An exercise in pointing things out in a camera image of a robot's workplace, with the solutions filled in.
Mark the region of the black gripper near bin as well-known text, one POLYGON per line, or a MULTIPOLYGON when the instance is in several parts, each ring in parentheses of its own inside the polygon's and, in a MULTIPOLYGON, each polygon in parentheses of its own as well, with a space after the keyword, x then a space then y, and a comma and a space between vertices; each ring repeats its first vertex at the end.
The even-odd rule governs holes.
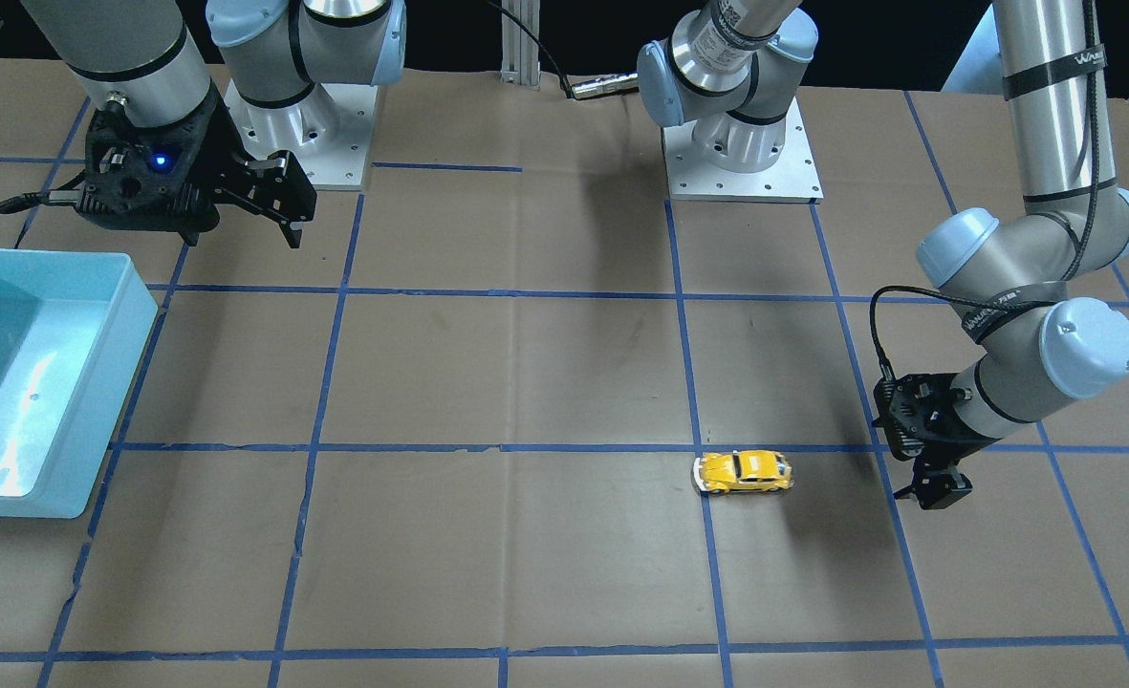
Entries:
POLYGON ((316 191, 294 153, 250 160, 215 82, 185 117, 149 129, 110 93, 86 136, 80 217, 108 230, 172 232, 196 247, 220 223, 219 202, 275 223, 288 247, 301 249, 316 191))

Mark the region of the black gripper near car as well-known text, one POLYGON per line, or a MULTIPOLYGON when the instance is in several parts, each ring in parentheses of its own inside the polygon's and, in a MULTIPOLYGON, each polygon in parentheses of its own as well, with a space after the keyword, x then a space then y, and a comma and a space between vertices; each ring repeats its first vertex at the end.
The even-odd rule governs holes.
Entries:
POLYGON ((895 500, 945 510, 973 493, 959 462, 981 448, 981 435, 956 413, 957 402, 965 400, 970 392, 956 386, 953 372, 879 378, 875 384, 879 416, 874 425, 886 435, 893 458, 912 462, 912 480, 895 491, 895 500))

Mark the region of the robot arm near blue bin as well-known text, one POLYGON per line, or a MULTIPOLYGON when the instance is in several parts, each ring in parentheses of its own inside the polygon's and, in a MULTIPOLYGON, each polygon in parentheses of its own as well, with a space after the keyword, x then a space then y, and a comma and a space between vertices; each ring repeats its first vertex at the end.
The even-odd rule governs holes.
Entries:
POLYGON ((106 230, 170 232, 194 247, 231 204, 301 247, 333 154, 353 154, 345 92, 399 82, 402 1, 208 1, 205 31, 230 70, 220 90, 175 1, 27 1, 93 105, 69 183, 0 214, 70 207, 106 230))

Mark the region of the robot arm near yellow car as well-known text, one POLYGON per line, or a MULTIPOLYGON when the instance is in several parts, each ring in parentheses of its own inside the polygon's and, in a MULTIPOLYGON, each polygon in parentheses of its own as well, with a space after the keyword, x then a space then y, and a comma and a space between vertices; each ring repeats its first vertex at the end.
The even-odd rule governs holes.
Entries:
MULTIPOLYGON (((1129 254, 1129 191, 1119 188, 1106 52, 1092 1, 996 1, 1001 95, 1010 110, 1024 214, 981 207, 928 232, 917 261, 984 355, 962 372, 900 376, 882 345, 875 426, 912 464, 898 500, 943 510, 971 493, 962 458, 1129 375, 1129 319, 1073 297, 1071 280, 1129 254)), ((709 162, 759 173, 817 47, 797 1, 708 1, 640 49, 644 108, 664 129, 694 123, 709 162)))

